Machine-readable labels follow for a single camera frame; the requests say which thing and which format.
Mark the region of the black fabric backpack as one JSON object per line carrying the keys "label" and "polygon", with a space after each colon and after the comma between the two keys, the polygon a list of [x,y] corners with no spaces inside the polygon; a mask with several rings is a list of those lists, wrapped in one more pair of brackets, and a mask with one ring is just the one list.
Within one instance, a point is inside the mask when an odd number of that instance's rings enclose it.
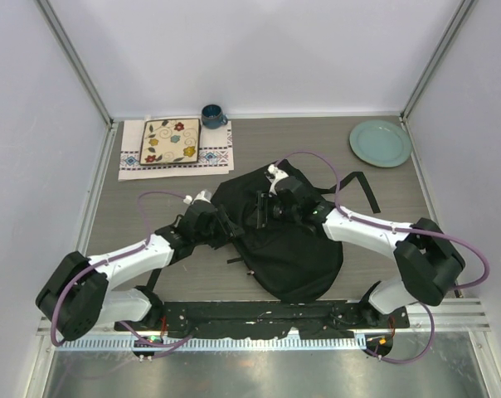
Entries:
{"label": "black fabric backpack", "polygon": [[[357,179],[371,210],[380,211],[363,172],[351,172],[339,184],[317,188],[288,161],[279,169],[309,184],[319,199],[334,194]],[[214,206],[224,206],[230,219],[245,234],[234,239],[241,261],[257,282],[270,294],[286,303],[309,303],[324,295],[343,265],[343,242],[321,239],[303,227],[269,220],[265,228],[256,227],[256,194],[268,192],[266,167],[232,178],[220,184],[211,199]]]}

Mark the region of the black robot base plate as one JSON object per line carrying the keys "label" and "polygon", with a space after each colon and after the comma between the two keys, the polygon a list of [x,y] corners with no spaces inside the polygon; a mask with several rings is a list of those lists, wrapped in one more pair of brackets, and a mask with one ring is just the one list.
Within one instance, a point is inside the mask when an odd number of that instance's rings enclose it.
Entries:
{"label": "black robot base plate", "polygon": [[404,307],[377,315],[365,303],[319,300],[165,302],[149,320],[128,325],[137,332],[164,331],[173,338],[269,340],[285,338],[293,328],[303,339],[318,339],[351,337],[360,329],[405,329],[410,322]]}

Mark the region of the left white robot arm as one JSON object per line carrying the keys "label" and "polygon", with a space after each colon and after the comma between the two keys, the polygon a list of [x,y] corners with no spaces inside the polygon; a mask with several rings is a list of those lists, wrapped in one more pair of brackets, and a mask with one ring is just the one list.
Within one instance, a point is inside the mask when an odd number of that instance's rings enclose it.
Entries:
{"label": "left white robot arm", "polygon": [[92,257],[70,252],[36,297],[36,306],[51,321],[52,343],[59,347],[95,326],[120,321],[154,330],[162,319],[158,297],[145,286],[123,292],[117,287],[186,259],[199,245],[218,249],[243,234],[223,206],[198,200],[136,244]]}

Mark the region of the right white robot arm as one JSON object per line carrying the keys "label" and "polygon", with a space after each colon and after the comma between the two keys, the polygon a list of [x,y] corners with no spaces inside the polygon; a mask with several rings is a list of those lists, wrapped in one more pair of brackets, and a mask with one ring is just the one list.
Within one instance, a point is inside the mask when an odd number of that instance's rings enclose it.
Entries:
{"label": "right white robot arm", "polygon": [[371,328],[381,326],[400,307],[412,303],[439,305],[465,268],[459,251],[429,219],[407,224],[363,217],[319,199],[309,184],[275,167],[265,175],[270,188],[259,196],[259,226],[264,226],[269,217],[301,226],[321,239],[377,252],[395,262],[399,275],[375,283],[358,304],[358,317]]}

